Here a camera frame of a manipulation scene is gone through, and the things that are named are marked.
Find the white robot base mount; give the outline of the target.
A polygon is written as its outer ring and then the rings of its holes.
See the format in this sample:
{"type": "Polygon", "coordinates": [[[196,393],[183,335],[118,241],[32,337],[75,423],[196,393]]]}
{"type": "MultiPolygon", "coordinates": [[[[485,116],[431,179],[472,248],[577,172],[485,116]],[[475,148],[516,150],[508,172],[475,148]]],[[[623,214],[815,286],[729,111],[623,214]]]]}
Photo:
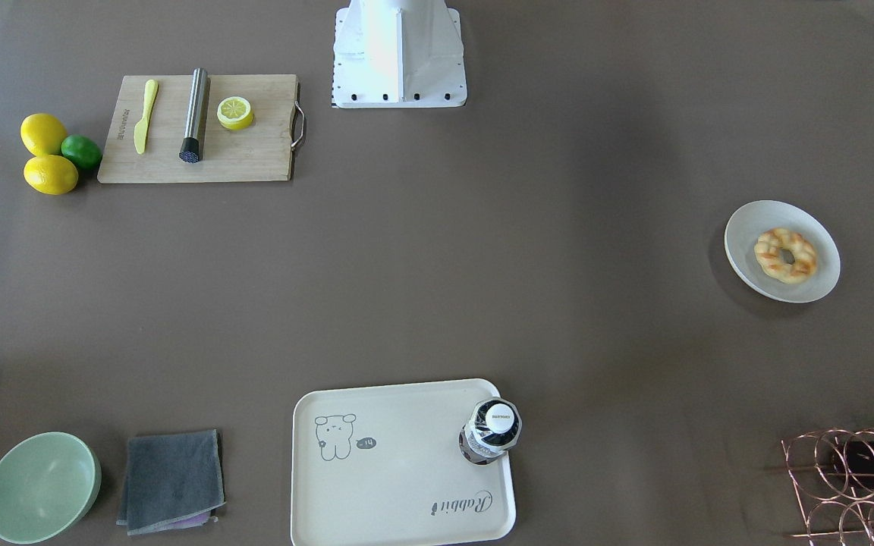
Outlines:
{"type": "Polygon", "coordinates": [[[331,104],[466,104],[461,16],[444,1],[351,1],[336,11],[331,104]]]}

